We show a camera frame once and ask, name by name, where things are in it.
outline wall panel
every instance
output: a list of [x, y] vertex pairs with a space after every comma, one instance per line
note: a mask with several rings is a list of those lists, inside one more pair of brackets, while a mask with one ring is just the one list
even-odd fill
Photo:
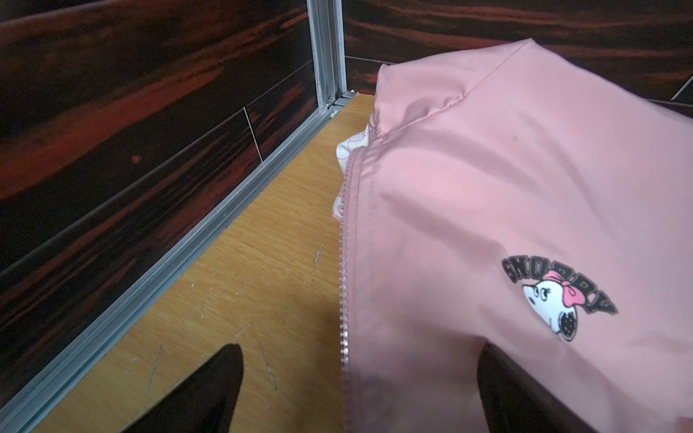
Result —
[[267, 156], [317, 101], [305, 1], [20, 1], [0, 21], [3, 404], [261, 163], [246, 105], [272, 119]]
[[[343, 10], [355, 58], [399, 63], [531, 37], [645, 98], [669, 100], [693, 73], [690, 2], [344, 0]], [[347, 68], [354, 87], [358, 66]]]

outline wooden board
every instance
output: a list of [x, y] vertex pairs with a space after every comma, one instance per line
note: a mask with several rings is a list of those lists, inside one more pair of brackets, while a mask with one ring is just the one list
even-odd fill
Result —
[[232, 432], [341, 432], [335, 149], [372, 110], [357, 95], [335, 116], [35, 432], [117, 432], [228, 342], [245, 358]]
[[317, 109], [305, 0], [11, 3], [0, 405]]
[[379, 62], [534, 38], [645, 98], [669, 100], [693, 74], [693, 3], [679, 0], [345, 0], [349, 88]]

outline panel seam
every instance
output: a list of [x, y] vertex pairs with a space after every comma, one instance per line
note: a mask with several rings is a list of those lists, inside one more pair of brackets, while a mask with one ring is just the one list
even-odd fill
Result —
[[9, 275], [11, 270], [17, 269], [18, 266], [21, 266], [22, 263], [25, 263], [26, 261], [30, 260], [31, 257], [33, 257], [34, 254], [37, 254], [37, 251], [40, 251], [44, 248], [46, 248], [48, 245], [50, 245], [52, 242], [57, 242], [58, 239], [60, 239], [60, 236], [65, 236], [66, 233], [69, 233], [70, 230], [74, 230], [76, 227], [79, 227], [84, 221], [87, 221], [89, 218], [94, 217], [95, 215], [98, 215], [99, 211], [102, 211], [103, 209], [107, 208], [108, 206], [112, 205], [115, 203], [117, 200], [121, 199], [128, 193], [132, 192], [133, 188], [136, 186], [142, 184], [143, 182], [146, 182], [147, 180], [151, 179], [152, 176], [156, 173], [158, 173], [160, 170], [163, 170], [164, 167], [169, 164], [170, 162], [174, 161], [178, 156], [183, 154], [186, 150], [188, 150], [191, 146], [197, 144], [200, 142], [200, 140], [211, 136], [211, 134], [217, 130], [219, 130], [224, 124], [229, 122], [233, 117], [236, 115], [240, 114], [240, 112], [243, 110], [243, 108], [237, 110], [234, 112], [231, 116], [227, 117], [223, 121], [219, 122], [218, 125], [210, 129], [209, 131], [205, 132], [202, 136], [194, 140], [192, 143], [188, 144], [175, 154], [171, 155], [168, 159], [165, 161], [161, 162], [158, 166], [150, 170], [147, 174], [143, 175], [139, 179], [135, 180], [132, 182], [130, 185], [126, 186], [119, 192], [113, 194], [111, 197], [107, 198], [103, 203], [99, 204], [97, 207], [94, 209], [90, 210], [83, 216], [79, 217], [77, 220], [72, 222], [70, 225], [65, 227], [64, 229], [60, 230], [56, 234], [52, 235], [50, 238], [46, 239], [43, 243], [38, 245], [36, 248], [32, 249], [30, 252], [26, 253], [24, 256], [21, 258], [17, 259], [13, 264], [7, 266], [5, 269], [0, 271], [0, 278], [3, 278], [7, 275]]
[[250, 128], [250, 134], [253, 136], [253, 142], [255, 143], [255, 148], [258, 151], [258, 156], [260, 157], [260, 162], [263, 162], [262, 153], [260, 153], [260, 146], [258, 146], [258, 141], [255, 139], [255, 132], [253, 131], [253, 125], [250, 123], [250, 117], [248, 116], [248, 110], [243, 106], [243, 112], [245, 113], [245, 120], [248, 121], [248, 128]]
[[676, 92], [676, 94], [673, 95], [672, 98], [669, 100], [675, 101], [676, 98], [678, 98], [678, 96], [683, 93], [683, 91], [686, 89], [686, 87], [688, 87], [691, 84], [691, 81], [693, 81], [693, 76], [691, 76], [691, 78], [688, 78], [688, 81], [683, 86], [681, 86], [681, 88]]
[[347, 59], [364, 60], [365, 62], [384, 63], [384, 64], [390, 64], [390, 65], [397, 64], [395, 62], [386, 62], [384, 60], [369, 59], [369, 58], [365, 58], [365, 57], [357, 57], [355, 55], [345, 55], [344, 57]]
[[273, 86], [270, 87], [269, 89], [267, 89], [267, 90], [265, 90], [264, 92], [262, 92], [259, 96], [255, 97], [255, 99], [253, 99], [253, 100], [250, 101], [248, 104], [246, 104], [246, 106], [248, 106], [248, 105], [253, 105], [258, 99], [262, 98], [264, 95], [266, 95], [266, 94], [268, 94], [270, 91], [272, 91], [275, 87], [279, 86], [281, 83], [283, 83], [283, 82], [285, 82], [286, 80], [288, 80], [289, 77], [291, 77], [291, 76], [294, 75], [296, 72], [298, 72], [298, 71], [300, 71], [301, 69], [303, 69], [304, 67], [306, 67], [306, 65], [307, 65], [308, 63], [311, 63], [312, 61], [313, 61], [313, 59], [311, 58], [311, 59], [310, 59], [309, 61], [307, 61], [306, 63], [303, 63], [301, 66], [297, 67], [295, 71], [293, 71], [292, 73], [290, 73], [290, 74], [287, 75], [286, 77], [282, 78], [280, 81], [278, 81], [278, 83], [276, 83], [275, 85], [273, 85]]

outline aluminum frame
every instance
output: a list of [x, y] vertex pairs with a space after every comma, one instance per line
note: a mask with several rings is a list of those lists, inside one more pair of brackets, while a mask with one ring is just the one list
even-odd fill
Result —
[[0, 409], [0, 433], [31, 431], [351, 99], [342, 2], [307, 0], [307, 4], [318, 109]]

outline black lettering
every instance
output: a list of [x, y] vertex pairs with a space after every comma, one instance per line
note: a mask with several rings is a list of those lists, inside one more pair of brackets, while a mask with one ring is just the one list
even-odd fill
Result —
[[510, 260], [504, 258], [501, 263], [503, 264], [503, 270], [507, 274], [508, 278], [510, 278], [510, 281], [512, 281], [513, 283], [517, 283], [518, 277], [515, 275], [515, 269], [513, 268], [513, 265], [510, 263]]
[[611, 299], [609, 299], [608, 296], [606, 296], [606, 293], [602, 292], [601, 290], [598, 290], [596, 292], [597, 297], [595, 300], [589, 304], [585, 304], [582, 306], [582, 308], [585, 309], [585, 311], [588, 314], [592, 314], [597, 311], [603, 311], [607, 312], [610, 315], [617, 315], [618, 314], [618, 309], [616, 308], [616, 305], [614, 305], [613, 302], [611, 302]]
[[576, 275], [575, 279], [572, 280], [572, 284], [575, 287], [577, 287], [580, 290], [580, 292], [582, 292], [582, 294], [585, 295], [585, 298], [587, 298], [590, 295], [590, 293], [594, 293], [597, 291], [597, 285], [590, 281], [583, 274]]
[[529, 260], [529, 274], [535, 280], [541, 280], [549, 272], [551, 261], [548, 258], [532, 256]]
[[512, 256], [509, 258], [510, 264], [515, 271], [518, 280], [529, 278], [529, 257], [528, 256]]
[[551, 264], [551, 270], [558, 272], [564, 280], [570, 280], [570, 277], [575, 273], [570, 266], [566, 266], [561, 262], [553, 262]]

